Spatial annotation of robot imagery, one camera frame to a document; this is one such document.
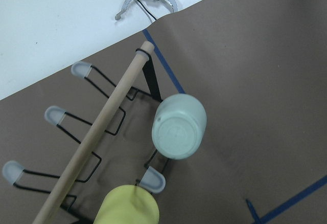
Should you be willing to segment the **light green cup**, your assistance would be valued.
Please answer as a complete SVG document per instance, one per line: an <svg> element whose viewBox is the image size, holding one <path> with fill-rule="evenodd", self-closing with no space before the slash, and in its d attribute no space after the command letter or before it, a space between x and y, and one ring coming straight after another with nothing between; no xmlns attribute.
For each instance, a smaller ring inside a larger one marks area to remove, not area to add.
<svg viewBox="0 0 327 224"><path fill-rule="evenodd" d="M156 110L152 141L165 157L186 159L199 148L206 125L206 111L198 99L188 94L171 95Z"/></svg>

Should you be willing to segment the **yellow cup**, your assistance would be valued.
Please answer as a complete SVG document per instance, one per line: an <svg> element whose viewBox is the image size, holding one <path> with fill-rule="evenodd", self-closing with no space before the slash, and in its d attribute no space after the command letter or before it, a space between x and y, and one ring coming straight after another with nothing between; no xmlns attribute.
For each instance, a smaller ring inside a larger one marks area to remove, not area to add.
<svg viewBox="0 0 327 224"><path fill-rule="evenodd" d="M158 204L141 187L118 186L105 196L94 223L159 223Z"/></svg>

